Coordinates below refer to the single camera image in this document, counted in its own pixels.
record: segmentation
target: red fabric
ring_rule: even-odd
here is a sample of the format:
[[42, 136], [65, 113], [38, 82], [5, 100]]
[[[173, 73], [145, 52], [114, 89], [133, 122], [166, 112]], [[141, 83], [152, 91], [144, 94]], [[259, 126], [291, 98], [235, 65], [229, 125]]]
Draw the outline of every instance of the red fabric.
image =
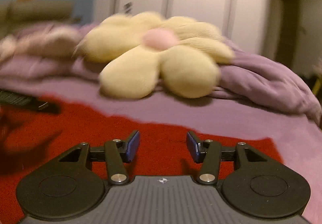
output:
[[[154, 123], [139, 123], [127, 118], [106, 117], [81, 104], [60, 102], [62, 113], [48, 115], [6, 109], [6, 122], [0, 129], [0, 220], [14, 224], [23, 214], [15, 198], [19, 180], [40, 165], [79, 144], [101, 146], [107, 140], [124, 139], [133, 130], [141, 132], [141, 144], [133, 163], [127, 165], [133, 175], [195, 175], [194, 164], [186, 148], [190, 129]], [[201, 139], [234, 146], [239, 139], [197, 133]], [[282, 161], [271, 139], [247, 141], [272, 158]], [[105, 163], [93, 163], [93, 171], [106, 178]], [[220, 177], [232, 172], [232, 163], [222, 163]]]

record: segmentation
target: black object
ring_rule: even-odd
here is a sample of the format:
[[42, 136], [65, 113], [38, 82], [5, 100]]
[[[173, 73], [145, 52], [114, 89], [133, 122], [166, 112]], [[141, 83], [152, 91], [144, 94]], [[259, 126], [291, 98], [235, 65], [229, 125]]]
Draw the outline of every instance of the black object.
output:
[[11, 105], [26, 110], [59, 114], [60, 107], [52, 102], [40, 101], [35, 96], [0, 89], [0, 104]]
[[[133, 160], [140, 135], [108, 141], [104, 147], [81, 143], [27, 175], [17, 187], [23, 224], [46, 223], [308, 223], [301, 217], [310, 198], [307, 181], [244, 142], [222, 147], [187, 133], [196, 163], [191, 176], [136, 176], [123, 165]], [[108, 180], [90, 171], [106, 161]], [[235, 171], [218, 180], [220, 161]]]

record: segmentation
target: triangular cutout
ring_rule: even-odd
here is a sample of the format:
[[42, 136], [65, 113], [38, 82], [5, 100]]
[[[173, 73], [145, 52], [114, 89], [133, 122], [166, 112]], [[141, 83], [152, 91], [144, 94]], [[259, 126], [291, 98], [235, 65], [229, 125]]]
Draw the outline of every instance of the triangular cutout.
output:
[[75, 149], [68, 153], [65, 157], [61, 158], [59, 162], [77, 162], [81, 151], [81, 148]]
[[267, 161], [266, 159], [264, 159], [263, 157], [261, 157], [260, 155], [252, 151], [251, 149], [245, 149], [245, 153], [247, 156], [247, 160], [249, 162]]

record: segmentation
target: beige furniture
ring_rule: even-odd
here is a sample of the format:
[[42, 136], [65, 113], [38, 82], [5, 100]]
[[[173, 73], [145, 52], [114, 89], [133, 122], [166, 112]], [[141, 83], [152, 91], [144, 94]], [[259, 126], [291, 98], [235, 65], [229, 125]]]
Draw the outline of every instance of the beige furniture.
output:
[[68, 0], [0, 1], [0, 39], [34, 23], [59, 21], [77, 23], [72, 18], [74, 3]]

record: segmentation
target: gray ribbed plate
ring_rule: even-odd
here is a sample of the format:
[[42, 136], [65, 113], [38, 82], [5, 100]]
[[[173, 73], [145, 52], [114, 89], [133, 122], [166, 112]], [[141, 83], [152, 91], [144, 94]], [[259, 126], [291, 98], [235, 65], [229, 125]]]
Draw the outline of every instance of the gray ribbed plate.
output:
[[[46, 222], [27, 217], [21, 223]], [[102, 203], [91, 212], [59, 223], [307, 224], [308, 222], [301, 216], [278, 221], [249, 218], [226, 205], [214, 187], [198, 185], [190, 176], [136, 176], [129, 185], [112, 187]]]

